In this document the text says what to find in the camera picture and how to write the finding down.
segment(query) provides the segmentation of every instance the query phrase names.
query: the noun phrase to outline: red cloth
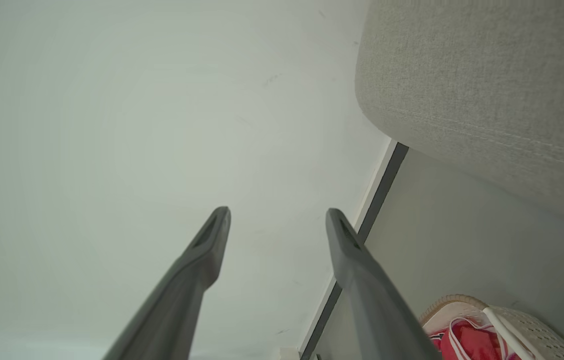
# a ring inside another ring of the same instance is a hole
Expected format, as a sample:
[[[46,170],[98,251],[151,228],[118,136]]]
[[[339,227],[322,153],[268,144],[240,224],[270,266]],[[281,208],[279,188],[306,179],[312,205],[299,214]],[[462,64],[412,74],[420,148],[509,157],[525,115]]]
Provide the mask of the red cloth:
[[[492,325],[478,326],[464,317],[429,337],[444,360],[520,360]]]

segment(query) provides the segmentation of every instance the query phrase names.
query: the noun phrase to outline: gray floor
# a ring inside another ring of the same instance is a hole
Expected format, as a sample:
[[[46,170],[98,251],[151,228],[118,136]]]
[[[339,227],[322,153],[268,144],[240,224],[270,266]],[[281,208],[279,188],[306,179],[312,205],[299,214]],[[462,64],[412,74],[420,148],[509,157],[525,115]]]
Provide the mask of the gray floor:
[[[564,335],[564,219],[491,184],[410,150],[366,245],[416,315],[466,294]],[[346,296],[316,353],[361,358]]]

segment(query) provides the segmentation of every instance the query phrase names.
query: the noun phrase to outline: sofa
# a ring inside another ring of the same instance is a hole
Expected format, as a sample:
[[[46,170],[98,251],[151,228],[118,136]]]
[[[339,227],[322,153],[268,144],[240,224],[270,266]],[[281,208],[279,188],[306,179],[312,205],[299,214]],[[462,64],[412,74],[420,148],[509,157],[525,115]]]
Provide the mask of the sofa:
[[[393,139],[564,216],[564,1],[374,0],[355,93]]]

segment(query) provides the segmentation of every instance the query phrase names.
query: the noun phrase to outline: dark gray strip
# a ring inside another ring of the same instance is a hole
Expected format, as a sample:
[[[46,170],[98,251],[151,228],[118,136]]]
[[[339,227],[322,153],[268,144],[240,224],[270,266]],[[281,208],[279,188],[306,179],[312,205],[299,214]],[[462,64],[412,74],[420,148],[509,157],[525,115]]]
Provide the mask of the dark gray strip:
[[[391,184],[394,183],[396,175],[398,174],[398,170],[400,169],[400,165],[402,164],[408,150],[408,146],[405,146],[401,143],[397,143],[397,145],[395,146],[395,150],[393,151],[391,159],[386,166],[384,175],[382,175],[380,184],[377,186],[377,190],[373,195],[371,205],[369,205],[366,215],[364,215],[362,225],[360,225],[360,231],[357,233],[362,243],[365,243],[367,241],[367,238],[369,237],[371,228],[376,222],[376,218],[378,218],[382,204],[384,204],[385,198],[387,198],[389,189],[391,189]],[[341,293],[342,287],[340,287],[340,285],[338,285],[338,283],[336,282],[335,286],[333,286],[333,290],[330,292],[330,295],[326,300],[324,309],[320,314],[320,318],[315,325],[313,333],[309,338],[309,342],[306,344],[306,348],[304,349],[300,360],[309,360],[311,358],[311,355],[313,355],[314,351],[316,350],[316,346],[318,345],[318,341],[320,340],[320,337],[324,332],[324,327],[326,326],[327,321],[329,321],[329,317],[331,316],[333,308],[335,307],[335,304],[337,303]]]

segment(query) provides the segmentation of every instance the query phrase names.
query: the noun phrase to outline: perforated basket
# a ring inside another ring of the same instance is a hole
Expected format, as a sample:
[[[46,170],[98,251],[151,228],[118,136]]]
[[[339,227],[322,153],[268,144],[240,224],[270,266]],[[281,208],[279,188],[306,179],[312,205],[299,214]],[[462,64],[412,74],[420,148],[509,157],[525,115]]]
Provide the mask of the perforated basket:
[[[564,360],[564,339],[549,326],[524,312],[489,306],[462,294],[445,296],[424,312],[419,322],[427,334],[449,326],[456,317],[479,325],[492,324],[522,360]]]

